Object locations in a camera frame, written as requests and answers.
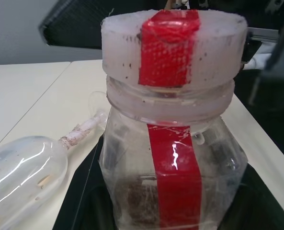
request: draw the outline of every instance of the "black object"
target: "black object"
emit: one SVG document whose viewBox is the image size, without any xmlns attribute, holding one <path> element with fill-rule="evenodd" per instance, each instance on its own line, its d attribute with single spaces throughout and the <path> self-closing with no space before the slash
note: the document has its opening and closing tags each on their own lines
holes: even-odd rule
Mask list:
<svg viewBox="0 0 284 230">
<path fill-rule="evenodd" d="M 98 159 L 103 137 L 76 170 L 53 230 L 116 230 Z M 249 165 L 218 230 L 284 230 L 284 211 Z"/>
<path fill-rule="evenodd" d="M 52 46 L 101 49 L 101 22 L 109 15 L 160 10 L 167 0 L 59 0 L 40 25 Z"/>
<path fill-rule="evenodd" d="M 284 28 L 264 70 L 255 80 L 249 104 L 264 110 L 284 110 Z"/>
<path fill-rule="evenodd" d="M 235 78 L 234 93 L 284 154 L 284 109 L 271 111 L 265 109 L 262 105 L 252 106 L 249 104 L 251 89 L 260 73 L 261 70 L 259 69 L 240 71 Z M 271 93 L 274 94 L 275 91 L 268 92 L 264 96 L 269 96 L 268 94 Z"/>
<path fill-rule="evenodd" d="M 189 0 L 191 9 L 218 10 L 244 16 L 249 27 L 280 30 L 284 25 L 284 1 L 277 11 L 267 11 L 272 0 Z"/>
<path fill-rule="evenodd" d="M 261 41 L 250 40 L 250 38 L 248 37 L 243 50 L 242 62 L 248 63 L 250 59 L 256 54 L 261 45 Z"/>
</svg>

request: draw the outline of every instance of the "dark spots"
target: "dark spots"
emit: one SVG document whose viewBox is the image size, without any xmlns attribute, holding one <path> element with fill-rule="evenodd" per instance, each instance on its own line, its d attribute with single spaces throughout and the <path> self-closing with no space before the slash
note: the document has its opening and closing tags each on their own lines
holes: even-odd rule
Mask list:
<svg viewBox="0 0 284 230">
<path fill-rule="evenodd" d="M 136 35 L 136 37 L 137 37 L 137 39 L 138 39 L 139 41 L 141 41 L 141 39 L 142 39 L 141 33 L 138 33 L 138 34 Z"/>
</svg>

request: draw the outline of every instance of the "table surface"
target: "table surface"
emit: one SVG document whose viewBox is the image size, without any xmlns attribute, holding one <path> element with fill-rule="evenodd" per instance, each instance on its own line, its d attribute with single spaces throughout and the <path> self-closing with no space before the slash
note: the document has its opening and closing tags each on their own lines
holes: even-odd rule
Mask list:
<svg viewBox="0 0 284 230">
<path fill-rule="evenodd" d="M 45 91 L 0 145 L 28 135 L 59 139 L 77 123 L 89 118 L 88 98 L 93 91 L 106 91 L 101 60 L 71 63 Z M 284 209 L 284 155 L 279 151 L 236 96 L 222 115 L 223 120 L 246 152 L 249 163 Z M 68 171 L 58 192 L 18 230 L 51 230 L 76 168 L 95 146 L 102 131 L 95 131 L 71 150 Z"/>
<path fill-rule="evenodd" d="M 0 141 L 69 64 L 0 65 Z"/>
</svg>

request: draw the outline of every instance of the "red tape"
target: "red tape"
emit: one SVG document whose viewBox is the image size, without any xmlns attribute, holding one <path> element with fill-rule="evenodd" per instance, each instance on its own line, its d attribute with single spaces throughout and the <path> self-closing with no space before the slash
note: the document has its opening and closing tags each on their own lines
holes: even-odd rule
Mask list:
<svg viewBox="0 0 284 230">
<path fill-rule="evenodd" d="M 139 84 L 181 87 L 190 82 L 196 10 L 159 11 L 142 25 Z"/>
<path fill-rule="evenodd" d="M 148 125 L 148 132 L 157 176 L 161 228 L 188 226 L 181 230 L 198 230 L 202 180 L 190 127 Z"/>
<path fill-rule="evenodd" d="M 175 88 L 189 83 L 199 26 L 194 10 L 159 11 L 143 23 L 139 84 Z M 160 227 L 198 230 L 202 179 L 190 127 L 148 125 L 148 132 L 157 176 Z"/>
</svg>

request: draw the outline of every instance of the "clear plastic bottle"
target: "clear plastic bottle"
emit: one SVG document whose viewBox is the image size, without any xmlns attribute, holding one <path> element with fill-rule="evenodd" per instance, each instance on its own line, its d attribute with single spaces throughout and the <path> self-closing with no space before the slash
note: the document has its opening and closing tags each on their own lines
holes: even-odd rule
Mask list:
<svg viewBox="0 0 284 230">
<path fill-rule="evenodd" d="M 220 117 L 246 31 L 242 17 L 218 11 L 144 11 L 103 22 L 112 109 L 100 166 L 120 230 L 217 229 L 247 166 Z M 187 50 L 193 58 L 179 77 L 183 66 L 173 59 L 183 61 Z M 226 59 L 214 62 L 218 56 Z"/>
<path fill-rule="evenodd" d="M 50 198 L 64 180 L 69 148 L 97 125 L 105 127 L 106 94 L 93 92 L 89 106 L 93 117 L 60 140 L 30 136 L 0 147 L 0 230 L 13 229 Z"/>
</svg>

